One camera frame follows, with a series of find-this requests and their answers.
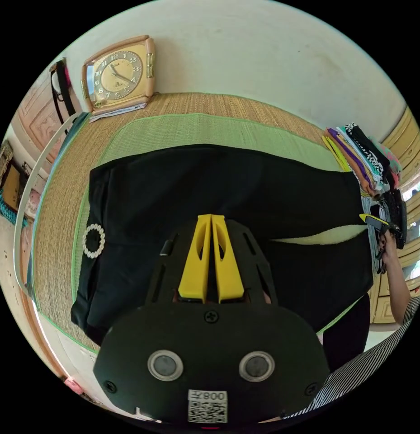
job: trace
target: striped shirt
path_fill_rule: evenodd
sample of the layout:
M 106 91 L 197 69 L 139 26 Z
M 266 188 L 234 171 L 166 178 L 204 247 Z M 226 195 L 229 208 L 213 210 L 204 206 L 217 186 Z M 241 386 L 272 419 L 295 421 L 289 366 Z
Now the striped shirt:
M 330 404 L 332 401 L 341 398 L 346 393 L 361 385 L 380 367 L 398 345 L 398 342 L 400 342 L 400 339 L 409 327 L 419 304 L 420 296 L 412 297 L 407 306 L 406 313 L 404 314 L 403 325 L 397 331 L 392 333 L 392 335 L 384 341 L 350 360 L 330 374 L 323 387 L 308 407 L 293 415 L 286 416 L 283 419 L 301 415 Z

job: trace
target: beige clock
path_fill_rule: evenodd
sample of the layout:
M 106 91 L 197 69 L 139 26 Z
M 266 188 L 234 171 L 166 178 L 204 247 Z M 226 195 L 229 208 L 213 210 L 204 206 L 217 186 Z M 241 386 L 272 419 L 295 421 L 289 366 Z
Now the beige clock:
M 89 112 L 107 113 L 148 102 L 154 87 L 155 45 L 148 35 L 95 53 L 83 65 L 82 91 Z

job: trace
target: human hand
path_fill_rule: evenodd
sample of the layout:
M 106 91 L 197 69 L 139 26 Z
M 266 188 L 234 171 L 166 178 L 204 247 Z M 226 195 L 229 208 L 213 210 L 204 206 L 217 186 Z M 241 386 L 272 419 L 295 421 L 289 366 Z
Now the human hand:
M 380 235 L 379 248 L 384 249 L 382 261 L 386 264 L 386 266 L 395 262 L 398 263 L 395 237 L 389 230 L 386 231 L 384 235 Z

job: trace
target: teal rope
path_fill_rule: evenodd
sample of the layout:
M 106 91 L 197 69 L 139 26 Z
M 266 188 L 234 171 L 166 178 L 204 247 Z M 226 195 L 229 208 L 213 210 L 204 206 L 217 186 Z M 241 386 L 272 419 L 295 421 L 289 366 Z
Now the teal rope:
M 10 208 L 2 197 L 3 189 L 0 189 L 0 215 L 5 217 L 10 223 L 15 226 L 15 222 L 17 220 L 17 213 Z M 28 220 L 26 217 L 23 218 L 23 227 L 28 225 Z

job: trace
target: label sticker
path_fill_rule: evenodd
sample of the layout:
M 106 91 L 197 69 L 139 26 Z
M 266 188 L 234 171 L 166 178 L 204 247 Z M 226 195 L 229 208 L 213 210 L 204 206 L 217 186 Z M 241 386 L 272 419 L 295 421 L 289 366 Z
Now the label sticker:
M 201 424 L 227 423 L 227 392 L 214 390 L 189 390 L 188 421 Z

